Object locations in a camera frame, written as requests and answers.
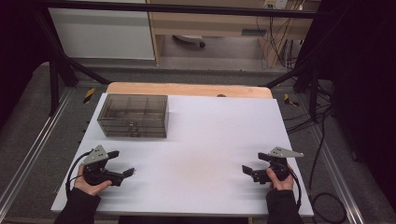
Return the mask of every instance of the black sleeve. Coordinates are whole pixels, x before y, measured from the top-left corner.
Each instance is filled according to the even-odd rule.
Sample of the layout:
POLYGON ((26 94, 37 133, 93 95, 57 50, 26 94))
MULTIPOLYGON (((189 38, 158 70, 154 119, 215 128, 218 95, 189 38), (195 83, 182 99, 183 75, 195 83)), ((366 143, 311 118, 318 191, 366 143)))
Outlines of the black sleeve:
POLYGON ((56 217, 54 224, 93 224, 93 215, 99 202, 98 196, 73 188, 64 210, 56 217))
POLYGON ((273 189, 267 194, 268 224, 304 223, 298 214, 292 190, 273 189))

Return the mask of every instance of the black diagonal support bar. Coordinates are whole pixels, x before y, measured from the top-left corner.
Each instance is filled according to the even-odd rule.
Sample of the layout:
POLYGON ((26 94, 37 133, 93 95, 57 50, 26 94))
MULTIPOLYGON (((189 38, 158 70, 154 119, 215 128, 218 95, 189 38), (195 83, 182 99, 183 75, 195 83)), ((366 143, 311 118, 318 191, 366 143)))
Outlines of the black diagonal support bar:
POLYGON ((206 6, 186 6, 186 5, 109 3, 109 2, 88 2, 88 1, 56 1, 56 0, 35 0, 35 3, 41 5, 42 7, 89 9, 89 10, 169 12, 169 13, 214 14, 214 15, 234 15, 234 16, 253 16, 253 17, 300 18, 300 19, 315 19, 315 18, 330 16, 330 14, 317 13, 316 11, 278 10, 278 9, 273 10, 273 9, 255 9, 255 8, 243 8, 243 7, 206 7, 206 6))

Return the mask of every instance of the person's left hand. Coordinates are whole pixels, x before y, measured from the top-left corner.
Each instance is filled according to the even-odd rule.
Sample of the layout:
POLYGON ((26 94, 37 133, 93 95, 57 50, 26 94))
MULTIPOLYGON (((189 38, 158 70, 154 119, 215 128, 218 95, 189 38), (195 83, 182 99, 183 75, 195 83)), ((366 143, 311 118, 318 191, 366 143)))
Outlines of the person's left hand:
POLYGON ((86 192, 87 194, 90 194, 91 196, 95 196, 100 191, 107 189, 108 186, 111 185, 111 180, 107 180, 99 185, 91 186, 85 181, 84 177, 82 176, 83 172, 84 172, 84 165, 80 165, 78 167, 78 177, 76 178, 74 187, 81 189, 82 191, 86 192))

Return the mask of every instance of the floor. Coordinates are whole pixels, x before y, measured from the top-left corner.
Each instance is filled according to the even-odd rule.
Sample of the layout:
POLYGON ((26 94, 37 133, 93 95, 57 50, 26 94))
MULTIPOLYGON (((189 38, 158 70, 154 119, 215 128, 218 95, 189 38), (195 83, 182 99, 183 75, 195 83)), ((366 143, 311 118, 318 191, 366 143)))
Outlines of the floor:
MULTIPOLYGON (((255 38, 205 37, 205 43, 206 47, 201 49, 196 44, 185 43, 168 36, 165 39, 160 65, 133 64, 130 65, 134 67, 133 70, 130 67, 96 66, 92 70, 117 81, 248 86, 265 84, 287 72, 280 64, 276 68, 266 66, 265 57, 262 56, 258 40, 255 38)), ((1 199, 2 206, 5 201, 10 203, 8 207, 3 206, 0 210, 5 216, 3 223, 51 223, 56 217, 51 213, 50 206, 78 148, 78 141, 82 139, 88 126, 87 121, 91 118, 100 92, 106 90, 106 86, 98 85, 82 74, 78 74, 78 77, 81 81, 77 88, 64 89, 70 99, 64 105, 63 113, 57 118, 56 125, 49 130, 50 135, 39 145, 39 153, 34 154, 30 149, 33 145, 39 144, 35 140, 42 134, 41 129, 49 120, 50 88, 48 69, 45 66, 35 71, 34 78, 14 109, 13 115, 1 129, 0 169, 6 172, 0 174, 0 192, 10 192, 7 187, 11 182, 20 183, 19 188, 13 192, 14 197, 1 199), (96 88, 95 94, 90 102, 84 105, 82 101, 90 87, 96 88), (26 162, 26 155, 33 155, 35 162, 25 166, 28 175, 19 176, 20 181, 16 181, 15 174, 19 173, 20 165, 26 162)), ((324 80, 321 82, 324 88, 331 89, 331 83, 324 80)), ((307 120, 305 113, 309 92, 295 94, 292 90, 293 83, 294 80, 290 79, 272 89, 288 129, 307 120), (291 103, 285 103, 285 93, 291 103)), ((327 105, 329 99, 321 96, 318 103, 320 106, 327 105)), ((324 127, 325 150, 321 151, 315 169, 313 196, 326 191, 345 198, 339 190, 346 188, 357 208, 349 211, 349 214, 359 216, 349 216, 344 223, 396 223, 394 211, 389 208, 386 198, 378 189, 367 167, 364 163, 353 161, 352 151, 336 117, 328 116, 324 127), (336 179, 334 173, 337 172, 332 170, 334 165, 340 170, 338 173, 342 175, 341 179, 344 182, 340 183, 336 179)), ((298 164, 306 186, 321 134, 318 125, 290 134, 293 150, 305 154, 303 159, 298 160, 298 164)), ((333 198, 321 197, 315 207, 329 219, 336 220, 342 217, 341 206, 333 198)), ((103 223, 117 223, 116 217, 99 215, 96 219, 102 220, 103 223)), ((315 220, 326 223, 318 216, 315 220)), ((304 221, 314 222, 311 217, 305 217, 304 221)), ((254 223, 265 223, 265 217, 255 217, 254 223)))

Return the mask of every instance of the gray carpet floor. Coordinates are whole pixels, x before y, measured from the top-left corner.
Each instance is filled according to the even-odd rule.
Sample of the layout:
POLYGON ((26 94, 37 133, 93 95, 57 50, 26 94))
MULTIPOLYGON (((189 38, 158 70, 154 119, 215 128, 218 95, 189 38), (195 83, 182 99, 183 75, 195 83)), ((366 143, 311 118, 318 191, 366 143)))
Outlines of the gray carpet floor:
MULTIPOLYGON (((188 48, 198 47, 191 45, 187 47, 183 46, 182 49, 175 49, 175 46, 170 46, 169 48, 173 50, 186 50, 188 48)), ((208 57, 202 53, 197 56, 193 51, 191 55, 189 60, 194 57, 208 57)), ((256 52, 255 55, 256 59, 260 57, 260 53, 256 52)), ((177 55, 173 51, 172 57, 177 58, 177 55)), ((181 59, 171 59, 168 57, 166 60, 168 60, 168 63, 175 60, 172 62, 180 64, 181 59)), ((256 63, 259 64, 258 66, 261 66, 260 59, 256 63)), ((256 68, 248 71, 248 69, 228 70, 220 69, 219 67, 213 68, 210 65, 205 66, 201 70, 187 70, 177 66, 173 66, 171 69, 170 67, 172 66, 163 65, 163 67, 135 69, 96 67, 92 70, 103 77, 117 81, 237 84, 247 86, 264 84, 273 80, 274 77, 279 76, 279 70, 258 72, 256 68)), ((78 77, 81 79, 81 83, 84 81, 90 83, 91 81, 82 74, 78 74, 78 77)), ((18 170, 24 156, 48 118, 50 111, 49 83, 48 69, 46 67, 37 69, 19 104, 14 109, 11 118, 0 131, 0 169, 5 171, 0 173, 1 193, 4 192, 7 183, 9 183, 18 170)), ((308 94, 294 94, 290 88, 292 84, 293 80, 288 80, 280 87, 273 89, 274 98, 278 100, 279 108, 284 119, 295 118, 305 113, 301 106, 284 103, 283 97, 285 93, 294 102, 304 99, 308 94)), ((84 105, 82 101, 90 87, 89 85, 85 84, 72 91, 70 101, 64 113, 53 129, 47 143, 44 145, 35 166, 24 182, 14 203, 9 208, 6 220, 29 218, 49 220, 50 222, 56 217, 56 214, 50 211, 50 207, 56 196, 54 191, 62 184, 67 169, 78 149, 78 141, 82 139, 84 135, 83 131, 88 127, 87 121, 91 119, 101 92, 106 91, 106 86, 94 86, 96 86, 96 91, 87 105, 84 105)), ((328 104, 327 100, 322 98, 319 98, 319 103, 321 105, 328 104)), ((305 120, 306 118, 302 117, 285 121, 285 126, 288 128, 305 120)), ((336 117, 329 116, 325 119, 325 130, 325 141, 331 149, 337 165, 343 172, 344 178, 365 223, 396 223, 394 211, 376 185, 366 165, 352 160, 352 152, 336 117)), ((305 129, 290 134, 290 142, 295 151, 305 154, 297 162, 303 175, 303 181, 307 186, 313 159, 318 149, 318 141, 311 129, 305 129)), ((323 160, 319 158, 313 180, 312 194, 315 196, 321 192, 330 192, 333 195, 337 195, 330 179, 329 171, 324 165, 323 160)), ((342 215, 340 205, 331 198, 323 197, 319 199, 316 208, 329 219, 338 219, 342 215)), ((117 217, 98 215, 97 219, 117 220, 117 217)), ((313 222, 311 217, 304 220, 307 223, 313 222)), ((325 222, 320 217, 316 217, 316 221, 325 222)), ((254 223, 265 223, 265 217, 255 218, 254 223)))

